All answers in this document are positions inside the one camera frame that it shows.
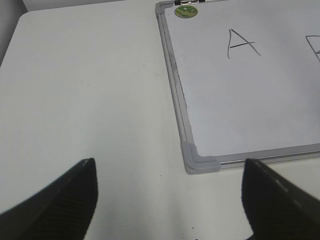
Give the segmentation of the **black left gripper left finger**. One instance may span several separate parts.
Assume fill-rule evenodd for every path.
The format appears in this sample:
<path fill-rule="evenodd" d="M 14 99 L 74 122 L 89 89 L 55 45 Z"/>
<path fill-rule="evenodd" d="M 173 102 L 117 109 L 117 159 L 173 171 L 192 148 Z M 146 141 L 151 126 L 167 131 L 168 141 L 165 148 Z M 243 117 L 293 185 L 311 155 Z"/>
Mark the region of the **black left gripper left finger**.
<path fill-rule="evenodd" d="M 2 240 L 83 240 L 98 202 L 93 158 L 83 159 L 51 184 L 1 213 Z"/>

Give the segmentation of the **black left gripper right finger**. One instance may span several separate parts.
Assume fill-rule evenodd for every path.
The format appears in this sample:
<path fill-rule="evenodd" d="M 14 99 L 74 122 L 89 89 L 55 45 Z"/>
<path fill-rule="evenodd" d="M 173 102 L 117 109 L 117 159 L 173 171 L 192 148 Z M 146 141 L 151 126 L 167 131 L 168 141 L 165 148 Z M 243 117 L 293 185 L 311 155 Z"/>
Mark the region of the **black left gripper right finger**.
<path fill-rule="evenodd" d="M 252 240 L 318 240 L 320 201 L 257 159 L 247 159 L 241 201 Z"/>

